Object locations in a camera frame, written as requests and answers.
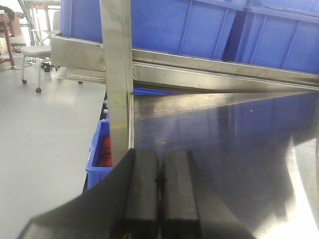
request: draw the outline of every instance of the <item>reflective metal plate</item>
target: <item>reflective metal plate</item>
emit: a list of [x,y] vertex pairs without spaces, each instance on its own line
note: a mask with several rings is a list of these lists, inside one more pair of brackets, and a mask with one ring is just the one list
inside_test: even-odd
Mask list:
[[135,147],[192,150],[259,239],[319,237],[319,94],[135,96]]

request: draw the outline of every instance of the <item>blue bin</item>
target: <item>blue bin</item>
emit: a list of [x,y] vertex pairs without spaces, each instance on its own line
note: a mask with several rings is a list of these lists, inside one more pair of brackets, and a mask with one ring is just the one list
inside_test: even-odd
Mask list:
[[134,95],[176,95],[178,92],[134,88]]
[[319,73],[319,14],[262,7],[245,11],[237,16],[224,60]]
[[86,172],[88,173],[88,189],[92,188],[108,175],[112,168],[99,167],[103,139],[110,134],[110,123],[108,120],[100,120],[94,133]]
[[[135,48],[221,59],[245,0],[132,0]],[[62,0],[63,36],[102,42],[99,0]]]
[[63,36],[102,42],[100,0],[61,0]]
[[319,12],[318,0],[248,0],[247,6],[260,6],[281,10]]

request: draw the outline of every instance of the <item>red item in bin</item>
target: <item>red item in bin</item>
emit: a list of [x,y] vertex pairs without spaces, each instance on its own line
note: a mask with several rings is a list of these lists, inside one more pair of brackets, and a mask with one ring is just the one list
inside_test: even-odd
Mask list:
[[112,167],[112,155],[111,155],[111,138],[106,136],[103,140],[101,156],[99,161],[99,167]]

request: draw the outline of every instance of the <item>office chair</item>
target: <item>office chair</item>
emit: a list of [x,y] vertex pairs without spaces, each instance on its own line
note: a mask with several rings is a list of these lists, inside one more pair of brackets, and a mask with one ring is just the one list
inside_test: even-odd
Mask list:
[[24,60],[26,57],[36,57],[41,58],[37,65],[37,79],[38,87],[35,89],[37,93],[41,93],[41,65],[45,62],[51,61],[51,45],[43,45],[46,39],[50,39],[52,35],[58,34],[60,32],[60,11],[55,11],[53,14],[53,26],[52,31],[48,36],[41,40],[40,46],[26,46],[21,48],[21,53],[23,54],[22,64],[21,64],[21,81],[26,84],[27,81],[24,79]]

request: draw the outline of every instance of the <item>epoxy floor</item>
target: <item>epoxy floor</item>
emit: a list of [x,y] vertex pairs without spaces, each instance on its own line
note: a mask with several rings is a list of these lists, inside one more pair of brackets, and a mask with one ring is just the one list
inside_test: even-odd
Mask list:
[[[16,66],[20,68],[19,58]],[[0,65],[0,72],[10,67]],[[15,239],[28,220],[81,194],[105,86],[51,79],[36,70],[0,73],[0,238]]]

